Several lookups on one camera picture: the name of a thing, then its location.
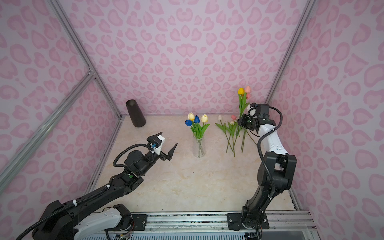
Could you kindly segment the black cone vase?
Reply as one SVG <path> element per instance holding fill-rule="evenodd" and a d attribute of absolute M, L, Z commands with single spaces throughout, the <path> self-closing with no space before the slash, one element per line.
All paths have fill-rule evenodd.
<path fill-rule="evenodd" d="M 147 123 L 136 100 L 128 100 L 126 102 L 126 107 L 131 121 L 136 128 L 141 128 Z"/>

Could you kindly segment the bright yellow tulip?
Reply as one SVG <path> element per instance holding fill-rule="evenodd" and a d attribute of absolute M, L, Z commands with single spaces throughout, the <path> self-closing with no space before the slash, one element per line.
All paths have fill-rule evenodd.
<path fill-rule="evenodd" d="M 247 102 L 247 99 L 244 97 L 245 88 L 239 88 L 238 90 L 238 97 L 239 97 L 239 117 L 241 117 L 245 111 L 245 109 L 248 107 L 249 103 Z"/>

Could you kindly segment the yellow white tulip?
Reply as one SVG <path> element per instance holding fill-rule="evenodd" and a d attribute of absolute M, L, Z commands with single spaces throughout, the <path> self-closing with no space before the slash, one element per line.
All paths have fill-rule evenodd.
<path fill-rule="evenodd" d="M 201 117 L 201 123 L 202 125 L 200 126 L 200 139 L 204 136 L 205 131 L 209 127 L 210 124 L 208 124 L 208 115 L 204 114 Z"/>
<path fill-rule="evenodd" d="M 193 113 L 189 113 L 188 114 L 188 119 L 187 120 L 191 120 L 193 121 L 195 119 L 195 115 Z"/>

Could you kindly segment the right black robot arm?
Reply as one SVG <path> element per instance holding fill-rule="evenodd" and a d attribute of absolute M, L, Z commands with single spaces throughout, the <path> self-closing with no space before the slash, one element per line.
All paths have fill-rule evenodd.
<path fill-rule="evenodd" d="M 241 116 L 238 124 L 259 135 L 257 150 L 261 165 L 257 173 L 258 188 L 251 199 L 242 207 L 240 214 L 227 214 L 229 230 L 254 230 L 260 236 L 269 228 L 266 209 L 272 200 L 288 191 L 293 183 L 297 158 L 284 148 L 278 135 L 283 123 L 280 110 L 268 104 L 250 105 L 247 114 Z"/>

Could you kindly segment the clear glass vase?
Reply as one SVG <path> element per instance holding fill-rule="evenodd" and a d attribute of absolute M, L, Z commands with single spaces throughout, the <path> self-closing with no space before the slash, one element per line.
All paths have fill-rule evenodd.
<path fill-rule="evenodd" d="M 196 158 L 202 158 L 206 154 L 206 146 L 205 146 L 205 137 L 198 138 L 194 135 L 193 147 L 192 147 L 193 155 Z"/>

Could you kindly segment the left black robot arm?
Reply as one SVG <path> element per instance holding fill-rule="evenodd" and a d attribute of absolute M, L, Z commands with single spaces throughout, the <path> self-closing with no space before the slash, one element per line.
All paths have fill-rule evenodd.
<path fill-rule="evenodd" d="M 65 203 L 50 203 L 41 218 L 18 239 L 31 233 L 34 240 L 81 240 L 104 230 L 132 230 L 132 214 L 124 205 L 117 204 L 103 213 L 96 211 L 136 190 L 143 182 L 143 176 L 158 160 L 170 161 L 177 147 L 164 153 L 164 143 L 165 138 L 158 133 L 149 136 L 145 144 L 126 148 L 113 161 L 114 167 L 123 169 L 121 173 L 82 197 Z"/>

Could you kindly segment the dark blue tulip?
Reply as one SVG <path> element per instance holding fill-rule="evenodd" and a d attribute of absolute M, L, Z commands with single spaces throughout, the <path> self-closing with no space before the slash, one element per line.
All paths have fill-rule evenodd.
<path fill-rule="evenodd" d="M 202 126 L 200 125 L 200 118 L 196 115 L 194 119 L 194 133 L 197 139 L 201 138 L 201 128 Z"/>

